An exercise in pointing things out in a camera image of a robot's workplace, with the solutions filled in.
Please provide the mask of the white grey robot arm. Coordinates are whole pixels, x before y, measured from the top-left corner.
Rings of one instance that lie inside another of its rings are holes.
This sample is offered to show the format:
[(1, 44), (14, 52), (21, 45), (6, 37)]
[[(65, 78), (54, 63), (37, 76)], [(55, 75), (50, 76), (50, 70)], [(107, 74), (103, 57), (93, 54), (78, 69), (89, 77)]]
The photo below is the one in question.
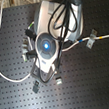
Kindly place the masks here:
[(42, 1), (34, 16), (35, 47), (24, 52), (26, 60), (34, 58), (30, 75), (34, 77), (33, 91), (46, 84), (58, 72), (62, 51), (71, 49), (83, 31), (82, 0), (62, 0), (61, 3)]

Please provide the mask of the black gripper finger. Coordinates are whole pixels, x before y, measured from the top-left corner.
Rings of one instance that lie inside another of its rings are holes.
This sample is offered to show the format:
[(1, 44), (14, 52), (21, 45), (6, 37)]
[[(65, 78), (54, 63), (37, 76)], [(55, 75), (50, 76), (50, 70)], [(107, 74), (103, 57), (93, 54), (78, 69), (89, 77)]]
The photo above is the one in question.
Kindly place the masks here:
[(56, 84), (61, 85), (62, 84), (62, 78), (61, 77), (56, 77)]
[(34, 84), (33, 84), (33, 90), (32, 90), (32, 91), (33, 91), (34, 93), (37, 93), (37, 92), (39, 91), (39, 88), (40, 88), (40, 82), (36, 80), (36, 81), (34, 82)]

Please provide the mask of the grey gripper body blue light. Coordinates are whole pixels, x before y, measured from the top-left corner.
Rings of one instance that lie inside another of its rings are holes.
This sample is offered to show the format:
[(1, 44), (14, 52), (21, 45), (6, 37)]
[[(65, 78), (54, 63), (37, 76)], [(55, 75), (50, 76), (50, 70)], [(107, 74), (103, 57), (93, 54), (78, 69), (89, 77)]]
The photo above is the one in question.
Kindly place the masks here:
[(49, 82), (52, 77), (57, 72), (59, 68), (58, 63), (58, 52), (59, 43), (52, 38), (46, 32), (40, 32), (36, 34), (30, 30), (30, 28), (25, 30), (26, 36), (34, 40), (35, 49), (27, 49), (28, 42), (23, 42), (23, 55), (25, 61), (35, 59), (33, 68), (30, 72), (32, 76), (35, 77), (41, 83), (44, 83), (41, 73), (48, 74), (47, 82)]

